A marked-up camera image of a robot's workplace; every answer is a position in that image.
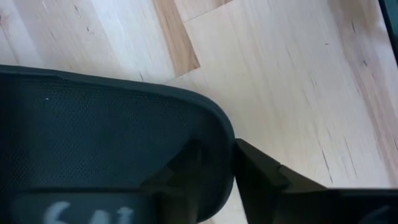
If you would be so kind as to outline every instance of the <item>wood grain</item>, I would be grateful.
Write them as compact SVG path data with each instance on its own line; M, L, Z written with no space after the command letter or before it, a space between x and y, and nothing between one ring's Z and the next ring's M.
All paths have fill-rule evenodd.
M198 17L232 0L175 0L182 21Z
M92 1L120 68L138 80L164 82L175 78L167 44L152 1Z
M4 59L2 63L42 68L43 61L13 1L0 2L0 17L4 34L1 39L2 44L8 44L10 50L2 52L1 57Z
M154 0L157 17L166 39L177 76L198 68L199 62L174 0Z
M17 59L14 50L11 49L8 36L6 35L4 28L1 24L0 17L0 61L6 65L17 65Z
M387 87L388 76L396 77L396 73L383 70L383 67L395 69L395 65L393 62L383 65L381 58L373 57L377 55L376 44L389 45L389 39L378 34L377 24L382 22L379 7L374 1L342 0L330 1L330 6L339 26L344 55L373 124L377 151L386 165L391 184L398 186L398 119L393 106L397 102L392 101ZM369 9L373 14L367 15ZM372 37L377 42L364 37ZM397 89L397 78L390 78L389 83Z
M14 3L46 67L107 76L119 66L90 1Z
M309 4L232 1L188 21L206 80L196 86L238 137L321 184L389 185L328 4Z

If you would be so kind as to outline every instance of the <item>light wood plank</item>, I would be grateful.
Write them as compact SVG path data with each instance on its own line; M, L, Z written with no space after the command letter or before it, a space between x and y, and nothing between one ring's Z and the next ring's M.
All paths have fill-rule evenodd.
M330 6L308 4L233 1L188 21L206 95L238 137L321 184L390 186Z
M176 77L162 28L152 1L92 1L97 20L121 65L139 72L145 82Z
M119 69L90 1L14 2L46 68L139 79Z
M0 2L1 27L4 43L7 42L10 51L1 52L0 63L7 64L14 58L16 65L26 67L44 67L35 45L28 34L19 12L12 0Z
M0 62L5 65L17 65L15 53L12 51L0 18Z
M373 125L377 149L390 181L397 186L398 77L396 63L388 60L393 58L390 42L386 35L379 35L382 30L385 33L379 6L375 1L333 1L330 8L338 26L341 48ZM380 51L380 45L390 50ZM386 57L379 55L388 55L389 63L383 62Z
M154 5L176 75L198 68L200 65L197 56L174 0L154 0Z
M198 17L232 0L175 0L182 21Z

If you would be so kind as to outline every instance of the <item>wooden floor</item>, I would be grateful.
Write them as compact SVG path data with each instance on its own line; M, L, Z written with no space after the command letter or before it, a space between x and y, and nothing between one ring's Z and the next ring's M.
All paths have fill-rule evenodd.
M398 69L376 0L1 0L0 16L1 64L193 90L323 185L398 187ZM245 223L236 188L212 222Z

